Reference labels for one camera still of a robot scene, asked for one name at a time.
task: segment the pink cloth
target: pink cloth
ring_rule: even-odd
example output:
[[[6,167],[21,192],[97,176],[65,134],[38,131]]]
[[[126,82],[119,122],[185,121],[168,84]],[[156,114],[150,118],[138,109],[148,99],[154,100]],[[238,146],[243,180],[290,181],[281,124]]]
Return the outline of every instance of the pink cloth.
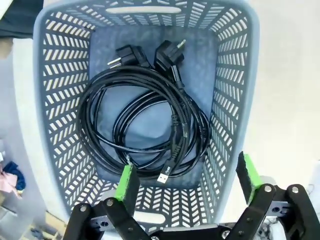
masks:
[[[14,194],[18,198],[21,198],[16,189],[17,180],[18,177],[16,175],[3,171],[2,166],[0,164],[0,191],[4,191],[7,193],[14,192]]]

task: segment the black cable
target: black cable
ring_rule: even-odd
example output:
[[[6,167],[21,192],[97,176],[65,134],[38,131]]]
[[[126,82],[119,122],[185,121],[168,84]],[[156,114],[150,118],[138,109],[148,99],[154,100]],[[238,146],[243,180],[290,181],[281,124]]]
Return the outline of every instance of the black cable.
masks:
[[[148,91],[136,97],[121,111],[112,129],[112,139],[106,139],[98,131],[98,112],[105,93],[109,88],[117,86],[139,86]],[[144,110],[166,102],[172,112],[170,138],[147,148],[126,146],[127,131],[133,120]],[[193,99],[184,90],[178,89],[170,79],[141,66],[119,66],[96,75],[79,100],[76,126],[87,153],[96,164],[109,173],[121,175],[129,158],[143,179],[157,178],[168,166],[170,177],[186,174],[205,154],[210,140],[209,121]],[[110,156],[101,143],[113,147],[119,161]],[[182,163],[194,148],[195,157]],[[170,157],[160,164],[168,152],[171,153]],[[149,154],[153,158],[139,164],[134,159],[137,153]]]

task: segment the laundry basket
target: laundry basket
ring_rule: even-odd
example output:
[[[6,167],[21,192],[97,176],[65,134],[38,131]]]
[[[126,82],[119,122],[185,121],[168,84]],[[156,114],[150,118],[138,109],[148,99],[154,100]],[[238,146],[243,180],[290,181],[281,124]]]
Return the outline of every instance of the laundry basket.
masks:
[[[257,71],[259,21],[241,0],[61,1],[41,11],[33,35],[36,107],[59,195],[71,211],[78,203],[95,205],[104,192],[117,188],[118,182],[108,179],[108,174],[101,177],[86,154],[76,132],[76,110],[86,84],[99,72],[96,68],[90,72],[101,52],[91,46],[95,34],[113,31],[102,38],[106,47],[112,47],[108,56],[103,53],[100,58],[109,61],[117,42],[112,36],[121,37],[118,30],[138,27],[201,30],[217,42],[216,62],[207,69],[196,66],[206,59],[205,51],[193,51],[193,60],[185,56],[186,62],[197,61],[193,71],[202,71],[214,83],[207,100],[211,139],[198,183],[192,187],[142,185],[136,210],[161,214],[165,220],[141,225],[150,232],[166,226],[217,223],[242,150]],[[192,45],[187,40],[186,49]]]

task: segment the power plug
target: power plug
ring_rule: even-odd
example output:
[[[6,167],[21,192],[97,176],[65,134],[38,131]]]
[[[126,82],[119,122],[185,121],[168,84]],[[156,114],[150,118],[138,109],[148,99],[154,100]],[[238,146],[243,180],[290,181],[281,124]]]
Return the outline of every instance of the power plug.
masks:
[[[155,50],[154,69],[163,75],[167,75],[171,66],[179,65],[184,59],[183,46],[186,40],[182,40],[179,44],[175,44],[169,40],[165,40]]]
[[[109,66],[112,65],[110,67],[111,69],[128,65],[139,65],[146,68],[151,67],[141,46],[125,45],[123,47],[117,48],[115,52],[119,57],[107,63]]]

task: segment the coiled cable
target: coiled cable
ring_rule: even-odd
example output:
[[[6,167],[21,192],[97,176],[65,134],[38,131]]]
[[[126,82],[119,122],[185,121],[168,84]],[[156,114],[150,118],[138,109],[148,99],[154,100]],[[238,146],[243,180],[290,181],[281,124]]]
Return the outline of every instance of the coiled cable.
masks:
[[[98,131],[98,112],[108,89],[118,86],[139,86],[148,90],[121,111],[112,129],[112,139],[107,139]],[[170,138],[148,148],[126,146],[126,135],[133,120],[146,109],[165,102],[172,113]],[[129,160],[143,179],[156,179],[168,166],[170,170],[166,174],[170,177],[186,174],[205,154],[210,139],[209,121],[193,99],[172,79],[141,66],[119,66],[93,77],[79,100],[76,123],[80,140],[96,164],[109,173],[121,175]],[[101,143],[113,147],[119,160],[110,156]],[[195,157],[182,163],[194,148]],[[170,157],[160,164],[168,151]],[[137,153],[154,157],[141,164],[134,158]]]

